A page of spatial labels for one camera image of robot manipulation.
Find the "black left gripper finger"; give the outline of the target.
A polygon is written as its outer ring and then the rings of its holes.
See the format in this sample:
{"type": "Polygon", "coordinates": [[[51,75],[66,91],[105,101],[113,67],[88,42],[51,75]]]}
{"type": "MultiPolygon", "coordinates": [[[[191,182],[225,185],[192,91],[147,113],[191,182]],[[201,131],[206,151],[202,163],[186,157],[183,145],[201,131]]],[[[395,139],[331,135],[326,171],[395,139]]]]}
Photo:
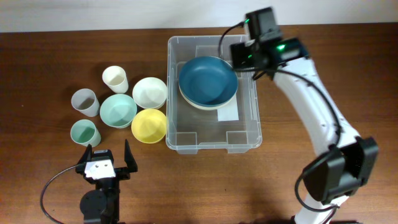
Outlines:
{"type": "Polygon", "coordinates": [[[132,152],[131,152],[131,149],[129,146],[129,142],[127,139],[125,140],[125,145],[124,145],[124,161],[127,165],[128,171],[130,173],[137,172],[137,170],[138,170],[137,163],[136,163],[134,156],[132,155],[132,152]]]}
{"type": "Polygon", "coordinates": [[[91,156],[92,156],[92,145],[89,144],[89,145],[87,145],[85,152],[83,153],[80,160],[78,161],[78,164],[84,164],[86,162],[90,162],[91,156]]]}

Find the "mint green cup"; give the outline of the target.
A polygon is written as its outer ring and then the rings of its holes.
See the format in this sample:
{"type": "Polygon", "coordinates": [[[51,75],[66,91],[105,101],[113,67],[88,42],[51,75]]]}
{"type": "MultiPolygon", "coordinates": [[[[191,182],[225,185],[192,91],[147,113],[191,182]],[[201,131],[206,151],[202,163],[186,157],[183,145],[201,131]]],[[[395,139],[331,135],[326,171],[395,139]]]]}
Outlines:
{"type": "Polygon", "coordinates": [[[101,142],[101,135],[95,124],[88,119],[77,121],[70,130],[71,139],[82,146],[96,147],[101,142]]]}

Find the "grey cup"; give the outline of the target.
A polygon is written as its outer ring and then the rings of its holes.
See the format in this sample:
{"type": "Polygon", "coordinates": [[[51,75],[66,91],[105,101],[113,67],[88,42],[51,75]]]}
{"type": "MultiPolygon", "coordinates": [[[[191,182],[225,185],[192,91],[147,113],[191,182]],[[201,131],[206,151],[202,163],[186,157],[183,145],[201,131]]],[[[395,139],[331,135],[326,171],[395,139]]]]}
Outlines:
{"type": "Polygon", "coordinates": [[[91,89],[83,88],[76,91],[72,98],[73,108],[88,117],[95,117],[100,113],[100,103],[91,89]]]}

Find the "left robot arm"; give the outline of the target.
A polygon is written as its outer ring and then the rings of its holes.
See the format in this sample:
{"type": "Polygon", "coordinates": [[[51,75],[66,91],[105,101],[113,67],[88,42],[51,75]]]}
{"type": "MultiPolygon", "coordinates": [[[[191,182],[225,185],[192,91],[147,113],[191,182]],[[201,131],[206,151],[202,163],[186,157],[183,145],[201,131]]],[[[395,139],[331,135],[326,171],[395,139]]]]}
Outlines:
{"type": "Polygon", "coordinates": [[[89,144],[78,161],[75,172],[83,176],[95,189],[82,196],[80,210],[84,223],[117,223],[119,221],[119,183],[129,180],[137,172],[137,163],[129,142],[124,142],[124,167],[114,167],[112,152],[94,151],[89,144]]]}

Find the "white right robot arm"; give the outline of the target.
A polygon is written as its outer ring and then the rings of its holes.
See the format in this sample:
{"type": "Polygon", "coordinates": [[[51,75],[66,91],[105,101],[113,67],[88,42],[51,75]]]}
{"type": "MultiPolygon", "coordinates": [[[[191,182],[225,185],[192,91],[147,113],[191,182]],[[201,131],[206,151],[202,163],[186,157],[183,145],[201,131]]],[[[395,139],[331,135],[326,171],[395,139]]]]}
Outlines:
{"type": "Polygon", "coordinates": [[[316,159],[295,182],[301,210],[291,223],[330,223],[341,205],[367,184],[379,152],[341,114],[298,38],[284,39],[271,7],[249,12],[238,26],[247,42],[230,47],[233,69],[267,75],[289,99],[313,144],[316,159]]]}

